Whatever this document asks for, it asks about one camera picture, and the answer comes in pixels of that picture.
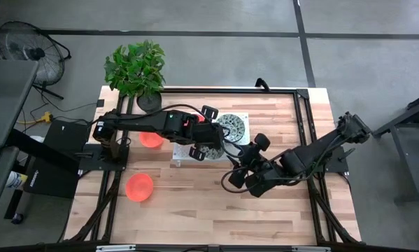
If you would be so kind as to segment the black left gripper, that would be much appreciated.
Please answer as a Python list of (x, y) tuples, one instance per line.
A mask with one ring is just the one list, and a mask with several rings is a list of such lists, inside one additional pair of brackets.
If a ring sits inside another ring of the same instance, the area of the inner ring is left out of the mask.
[(194, 147), (190, 148), (189, 156), (195, 160), (203, 161), (206, 154), (199, 150), (200, 146), (221, 149), (227, 134), (227, 128), (217, 122), (212, 122), (218, 115), (216, 108), (204, 105), (199, 113), (205, 118), (203, 122), (193, 124), (191, 136)]

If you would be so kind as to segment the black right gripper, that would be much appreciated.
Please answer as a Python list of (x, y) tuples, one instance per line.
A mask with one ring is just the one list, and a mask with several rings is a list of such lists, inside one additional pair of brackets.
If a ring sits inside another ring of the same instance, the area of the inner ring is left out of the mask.
[(228, 156), (232, 164), (232, 173), (228, 181), (239, 190), (236, 193), (249, 192), (253, 197), (261, 197), (266, 191), (276, 186), (279, 173), (276, 171), (277, 165), (260, 154), (265, 151), (271, 142), (262, 133), (254, 138), (254, 141), (246, 145), (235, 145), (239, 151), (237, 159)]

